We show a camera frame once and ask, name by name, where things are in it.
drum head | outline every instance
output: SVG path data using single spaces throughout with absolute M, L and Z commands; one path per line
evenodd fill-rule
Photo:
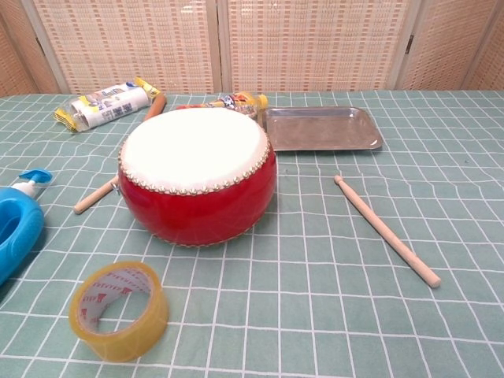
M 157 191 L 204 191 L 241 178 L 268 150 L 265 131 L 244 114 L 180 109 L 141 123 L 120 151 L 120 167 Z

table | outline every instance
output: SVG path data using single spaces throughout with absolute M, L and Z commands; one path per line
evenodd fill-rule
M 167 94 L 165 112 L 215 95 Z M 504 91 L 268 93 L 271 106 L 357 106 L 381 150 L 278 153 L 276 194 L 245 235 L 199 249 L 153 238 L 121 196 L 72 207 L 117 172 L 146 109 L 72 134 L 70 96 L 0 98 L 0 186 L 26 169 L 43 236 L 0 287 L 2 377 L 496 377 L 504 375 Z M 346 182 L 442 278 L 430 289 L 334 185 Z M 169 326 L 136 361 L 101 361 L 72 333 L 75 289 L 115 261 L 144 261 Z M 128 326 L 146 299 L 107 309 Z

drumstick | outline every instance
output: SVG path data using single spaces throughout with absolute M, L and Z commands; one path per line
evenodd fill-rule
M 158 94 L 154 99 L 154 101 L 152 102 L 152 105 L 150 106 L 149 111 L 147 112 L 143 120 L 146 121 L 149 118 L 161 114 L 163 112 L 163 109 L 165 108 L 165 105 L 166 105 L 165 95 L 162 93 Z M 94 203 L 99 201 L 101 198 L 105 197 L 112 189 L 115 188 L 115 186 L 118 183 L 119 183 L 119 176 L 116 175 L 113 179 L 104 183 L 101 187 L 99 187 L 96 191 L 88 195 L 85 199 L 78 202 L 73 207 L 73 212 L 75 214 L 83 213 L 84 211 L 89 209 Z
M 341 176 L 335 176 L 334 181 L 354 204 L 362 216 L 378 231 L 408 265 L 432 288 L 441 284 L 441 279 L 416 255 L 394 232 L 365 204 L 355 191 L 343 181 Z

pump dispenser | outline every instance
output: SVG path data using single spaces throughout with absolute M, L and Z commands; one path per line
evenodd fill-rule
M 28 182 L 0 188 L 0 285 L 14 273 L 40 237 L 44 215 L 34 200 L 35 184 L 52 179 L 44 169 L 33 169 L 19 177 Z

silver tray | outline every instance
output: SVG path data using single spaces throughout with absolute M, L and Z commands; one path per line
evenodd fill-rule
M 354 107 L 268 108 L 258 121 L 275 151 L 375 150 L 384 142 L 371 117 Z

